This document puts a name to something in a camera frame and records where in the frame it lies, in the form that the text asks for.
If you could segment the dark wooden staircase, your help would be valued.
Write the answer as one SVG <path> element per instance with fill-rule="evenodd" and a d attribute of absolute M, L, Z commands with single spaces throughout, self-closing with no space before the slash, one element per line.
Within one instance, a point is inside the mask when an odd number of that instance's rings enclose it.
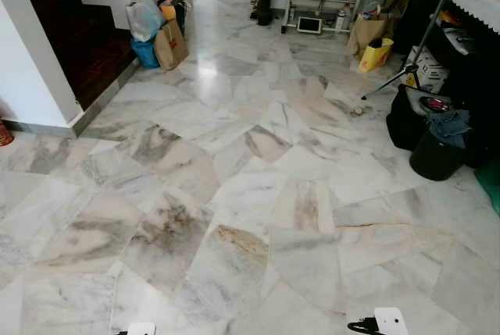
<path fill-rule="evenodd" d="M 132 36 L 113 22 L 107 5 L 82 0 L 30 0 L 83 110 L 110 88 L 136 58 Z"/>

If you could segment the green mat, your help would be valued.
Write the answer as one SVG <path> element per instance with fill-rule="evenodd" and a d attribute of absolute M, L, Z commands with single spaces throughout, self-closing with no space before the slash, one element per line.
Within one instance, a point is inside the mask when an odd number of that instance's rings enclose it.
<path fill-rule="evenodd" d="M 491 201 L 494 211 L 500 213 L 500 164 L 499 159 L 493 159 L 474 170 L 479 185 Z"/>

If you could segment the black fabric bag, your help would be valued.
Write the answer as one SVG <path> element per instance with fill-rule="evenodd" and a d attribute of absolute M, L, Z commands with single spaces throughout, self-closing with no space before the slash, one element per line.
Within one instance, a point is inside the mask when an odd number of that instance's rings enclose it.
<path fill-rule="evenodd" d="M 399 84 L 386 118 L 391 142 L 397 148 L 413 151 L 427 130 L 427 117 L 451 108 L 450 97 Z"/>

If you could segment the black bucket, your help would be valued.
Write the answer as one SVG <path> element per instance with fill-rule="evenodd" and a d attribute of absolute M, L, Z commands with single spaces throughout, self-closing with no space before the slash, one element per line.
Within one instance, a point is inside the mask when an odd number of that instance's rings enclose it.
<path fill-rule="evenodd" d="M 465 150 L 437 139 L 426 130 L 409 158 L 411 170 L 422 177 L 443 181 L 464 165 Z"/>

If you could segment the small red object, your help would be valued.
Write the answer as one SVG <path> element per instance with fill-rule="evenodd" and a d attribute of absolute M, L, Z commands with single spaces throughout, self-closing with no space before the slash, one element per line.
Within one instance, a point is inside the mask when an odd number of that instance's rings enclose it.
<path fill-rule="evenodd" d="M 10 145 L 14 142 L 15 136 L 11 130 L 4 124 L 3 120 L 0 119 L 0 147 Z"/>

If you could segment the white framed tablet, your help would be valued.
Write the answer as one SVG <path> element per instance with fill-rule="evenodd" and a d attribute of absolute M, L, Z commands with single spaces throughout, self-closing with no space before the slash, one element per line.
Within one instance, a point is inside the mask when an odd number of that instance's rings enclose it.
<path fill-rule="evenodd" d="M 323 20 L 317 17 L 300 16 L 297 18 L 295 29 L 299 33 L 321 34 L 323 32 Z"/>

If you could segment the blue bag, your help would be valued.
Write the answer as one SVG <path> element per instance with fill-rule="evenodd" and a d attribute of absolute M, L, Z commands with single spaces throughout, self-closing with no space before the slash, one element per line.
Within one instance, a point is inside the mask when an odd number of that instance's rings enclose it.
<path fill-rule="evenodd" d="M 155 39 L 151 38 L 149 40 L 138 40 L 132 37 L 130 40 L 130 45 L 136 54 L 139 63 L 146 69 L 157 69 L 160 67 L 159 60 L 155 53 Z"/>

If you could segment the yellow and black bag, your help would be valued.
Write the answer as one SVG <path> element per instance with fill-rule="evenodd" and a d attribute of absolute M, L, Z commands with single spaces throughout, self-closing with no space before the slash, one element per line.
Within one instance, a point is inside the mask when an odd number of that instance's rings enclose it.
<path fill-rule="evenodd" d="M 157 6 L 160 8 L 165 21 L 175 21 L 182 33 L 185 33 L 185 17 L 188 11 L 187 0 L 158 0 Z"/>

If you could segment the blue jeans cloth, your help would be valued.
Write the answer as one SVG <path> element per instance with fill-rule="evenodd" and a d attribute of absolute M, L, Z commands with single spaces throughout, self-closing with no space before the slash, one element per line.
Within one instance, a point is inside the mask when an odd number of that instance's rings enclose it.
<path fill-rule="evenodd" d="M 465 109 L 431 113 L 428 130 L 438 141 L 455 148 L 466 148 L 466 133 L 471 129 L 470 113 Z"/>

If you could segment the grey metal tripod stand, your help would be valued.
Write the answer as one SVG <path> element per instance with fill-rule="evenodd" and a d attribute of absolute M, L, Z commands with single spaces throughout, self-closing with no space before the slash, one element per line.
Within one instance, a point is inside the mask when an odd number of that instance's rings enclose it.
<path fill-rule="evenodd" d="M 416 64 L 416 60 L 420 56 L 420 54 L 423 52 L 423 49 L 425 47 L 425 44 L 427 42 L 427 39 L 430 36 L 430 32 L 432 31 L 433 28 L 435 28 L 436 21 L 438 20 L 438 14 L 442 9 L 442 6 L 444 5 L 446 0 L 438 0 L 437 5 L 435 7 L 435 10 L 429 14 L 428 16 L 428 21 L 427 21 L 427 26 L 426 29 L 421 37 L 421 40 L 419 42 L 419 45 L 417 49 L 415 50 L 415 54 L 411 59 L 408 59 L 406 63 L 401 67 L 400 71 L 397 72 L 393 77 L 389 78 L 386 80 L 382 85 L 380 85 L 378 88 L 374 88 L 373 90 L 367 92 L 365 95 L 363 95 L 360 99 L 362 101 L 365 101 L 369 96 L 375 95 L 375 93 L 385 89 L 387 86 L 394 85 L 398 82 L 399 79 L 403 78 L 407 74 L 416 74 L 416 71 L 418 70 L 418 65 Z"/>

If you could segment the brown paper bag red print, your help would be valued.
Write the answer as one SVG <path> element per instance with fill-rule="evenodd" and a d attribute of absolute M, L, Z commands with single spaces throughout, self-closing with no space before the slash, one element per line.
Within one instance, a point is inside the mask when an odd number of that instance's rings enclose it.
<path fill-rule="evenodd" d="M 188 56 L 188 46 L 177 20 L 168 20 L 154 37 L 155 56 L 164 70 L 172 70 Z"/>

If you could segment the white plastic bag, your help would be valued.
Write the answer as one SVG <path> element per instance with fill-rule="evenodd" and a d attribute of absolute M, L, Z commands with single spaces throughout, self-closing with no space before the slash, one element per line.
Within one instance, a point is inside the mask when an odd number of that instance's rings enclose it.
<path fill-rule="evenodd" d="M 140 42 L 153 39 L 166 23 L 166 18 L 154 0 L 129 0 L 126 12 L 130 32 Z"/>

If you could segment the plain brown paper bag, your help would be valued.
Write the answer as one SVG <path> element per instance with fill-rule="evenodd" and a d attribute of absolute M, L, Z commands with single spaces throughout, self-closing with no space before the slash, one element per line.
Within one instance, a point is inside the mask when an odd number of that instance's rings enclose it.
<path fill-rule="evenodd" d="M 385 35 L 391 21 L 388 15 L 373 15 L 369 18 L 359 15 L 352 24 L 348 38 L 348 51 L 360 59 L 372 40 Z"/>

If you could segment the white cardboard box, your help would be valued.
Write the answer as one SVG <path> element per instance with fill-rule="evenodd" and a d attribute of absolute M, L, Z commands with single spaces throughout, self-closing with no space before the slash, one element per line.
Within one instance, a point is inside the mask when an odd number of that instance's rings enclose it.
<path fill-rule="evenodd" d="M 449 76 L 449 70 L 440 64 L 427 49 L 417 55 L 415 47 L 412 48 L 407 62 L 411 60 L 417 65 L 417 70 L 403 77 L 404 85 L 431 93 L 440 93 Z"/>

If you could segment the yellow paper bag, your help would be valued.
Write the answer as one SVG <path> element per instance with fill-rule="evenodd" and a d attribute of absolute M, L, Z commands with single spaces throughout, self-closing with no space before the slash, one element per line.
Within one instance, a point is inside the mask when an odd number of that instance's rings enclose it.
<path fill-rule="evenodd" d="M 363 49 L 359 60 L 359 71 L 369 73 L 382 67 L 388 59 L 393 40 L 385 37 L 376 37 Z"/>

